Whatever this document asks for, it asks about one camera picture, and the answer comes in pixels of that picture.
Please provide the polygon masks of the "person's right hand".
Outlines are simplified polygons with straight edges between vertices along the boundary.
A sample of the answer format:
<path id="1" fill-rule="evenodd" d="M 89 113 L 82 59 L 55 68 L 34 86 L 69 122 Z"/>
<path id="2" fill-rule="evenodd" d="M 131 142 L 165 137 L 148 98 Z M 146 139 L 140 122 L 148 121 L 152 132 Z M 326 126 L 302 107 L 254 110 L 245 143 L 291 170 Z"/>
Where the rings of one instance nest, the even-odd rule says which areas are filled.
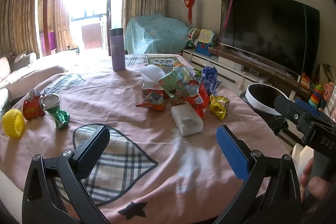
<path id="1" fill-rule="evenodd" d="M 308 189 L 311 195 L 321 201 L 330 189 L 330 183 L 318 176 L 311 177 L 314 159 L 311 158 L 299 179 L 301 201 L 305 200 L 305 190 Z"/>

